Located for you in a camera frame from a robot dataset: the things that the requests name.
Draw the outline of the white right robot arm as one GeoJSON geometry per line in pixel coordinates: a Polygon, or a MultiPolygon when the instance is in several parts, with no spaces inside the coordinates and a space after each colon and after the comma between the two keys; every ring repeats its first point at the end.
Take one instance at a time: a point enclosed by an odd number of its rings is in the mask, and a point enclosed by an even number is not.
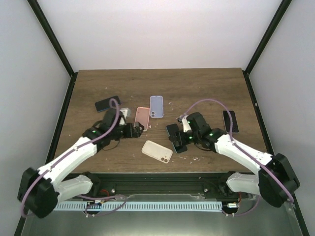
{"type": "Polygon", "coordinates": [[[219,193],[230,198],[236,192],[261,196],[273,207],[281,207],[287,200],[293,202],[299,180],[287,157],[271,155],[249,147],[215,128],[183,129],[176,124],[166,128],[170,142],[178,152],[189,144],[201,145],[204,150],[224,155],[250,170],[250,174],[232,173],[219,185],[219,193]]]}

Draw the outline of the teal black phone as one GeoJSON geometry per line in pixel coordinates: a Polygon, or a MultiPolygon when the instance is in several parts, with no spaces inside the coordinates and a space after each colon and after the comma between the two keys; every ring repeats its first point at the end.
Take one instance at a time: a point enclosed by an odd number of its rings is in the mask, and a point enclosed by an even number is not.
{"type": "Polygon", "coordinates": [[[173,148],[177,154],[183,153],[188,150],[187,146],[181,143],[180,130],[177,124],[170,124],[166,126],[168,138],[173,145],[173,148]]]}

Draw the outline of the white phone case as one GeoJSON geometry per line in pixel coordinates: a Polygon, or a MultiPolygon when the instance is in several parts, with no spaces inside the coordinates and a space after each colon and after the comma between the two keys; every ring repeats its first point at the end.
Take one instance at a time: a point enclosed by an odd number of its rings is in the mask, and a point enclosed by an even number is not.
{"type": "Polygon", "coordinates": [[[173,155],[171,149],[149,140],[144,143],[141,152],[162,163],[168,163],[173,155]]]}

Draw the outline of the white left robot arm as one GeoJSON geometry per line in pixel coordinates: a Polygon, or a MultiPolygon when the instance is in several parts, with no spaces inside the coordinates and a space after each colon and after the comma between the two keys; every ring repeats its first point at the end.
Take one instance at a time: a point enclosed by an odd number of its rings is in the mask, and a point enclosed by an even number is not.
{"type": "Polygon", "coordinates": [[[142,123],[128,123],[129,109],[108,110],[103,119],[88,128],[76,143],[48,164],[26,169],[21,178],[17,199],[22,208],[38,218],[49,215],[57,204],[81,197],[94,199],[100,194],[101,181],[90,172],[73,179],[66,177],[81,163],[96,155],[112,140],[138,138],[145,127],[142,123]]]}

